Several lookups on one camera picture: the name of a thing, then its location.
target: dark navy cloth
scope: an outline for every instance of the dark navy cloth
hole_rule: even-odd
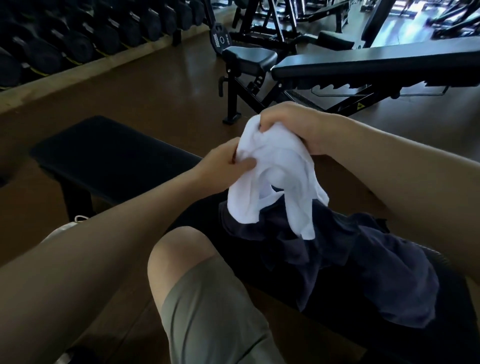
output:
[[[288,263],[299,273],[295,290],[299,310],[307,305],[319,269],[342,266],[388,321],[423,328],[435,318],[439,282],[420,246],[389,233],[384,220],[369,214],[344,216],[313,200],[315,239],[297,237],[288,225],[285,200],[260,212],[255,224],[240,224],[219,206],[220,220],[231,236],[260,242],[265,266]]]

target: flat bench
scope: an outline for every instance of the flat bench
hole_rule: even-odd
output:
[[[60,182],[70,220],[94,215],[91,194],[111,204],[138,196],[180,173],[201,158],[95,116],[37,144],[30,152]],[[268,271],[253,242],[224,232],[218,204],[227,193],[190,206],[170,226],[202,231],[237,277],[287,305],[296,307],[296,271],[287,264]],[[437,317],[424,329],[384,320],[342,267],[322,269],[303,314],[393,363],[480,363],[480,337],[464,278],[437,252],[425,249],[437,272]]]

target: white towel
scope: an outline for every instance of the white towel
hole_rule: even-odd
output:
[[[252,157],[256,167],[228,190],[227,207],[240,224],[259,221],[260,210],[285,195],[288,224],[304,240],[315,238],[312,200],[328,205],[328,195],[318,184],[313,160],[302,141],[277,122],[261,133],[260,115],[252,117],[240,138],[237,161]],[[283,191],[275,192],[272,186]]]

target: leg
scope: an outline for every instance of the leg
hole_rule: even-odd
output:
[[[268,323],[208,238],[181,227],[153,248],[148,279],[176,363],[284,363]]]

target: brown floor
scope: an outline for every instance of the brown floor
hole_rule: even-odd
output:
[[[358,27],[361,23],[351,22],[349,26]],[[164,49],[0,115],[0,175],[9,180],[0,188],[3,243],[0,265],[32,248],[67,222],[59,186],[28,157],[28,150],[36,142],[101,114],[204,156],[211,148],[240,135],[245,122],[253,115],[252,110],[239,101],[242,119],[233,126],[221,123],[227,104],[225,98],[218,97],[217,81],[224,71],[224,64],[215,57],[208,36],[202,35],[177,48]],[[478,96],[475,89],[454,94],[455,103],[450,105],[459,107],[460,102],[460,106],[469,109],[467,116],[457,113],[449,123],[444,121],[445,99],[428,101],[427,107],[409,100],[407,116],[404,101],[386,100],[356,117],[400,135],[410,133],[412,139],[431,145],[442,147],[446,141],[445,149],[475,159],[480,152],[477,143],[480,133],[475,133],[478,129],[472,128],[470,122],[479,113],[471,106],[472,103],[478,105],[473,102],[475,95]],[[433,116],[438,108],[441,115]],[[420,126],[418,113],[423,117]],[[437,130],[438,120],[449,127]],[[448,137],[448,130],[455,136],[453,139]],[[397,221],[365,186],[334,161],[318,157],[315,165],[319,182],[330,195],[334,210],[368,211],[388,218],[395,232],[428,244]],[[80,339],[81,343],[94,348],[104,362],[168,363],[168,343],[146,279],[147,255],[145,252],[144,259],[136,263],[128,279]],[[288,363],[353,363],[362,355],[362,348],[322,325],[257,290],[251,289],[251,293],[255,304],[268,318]]]

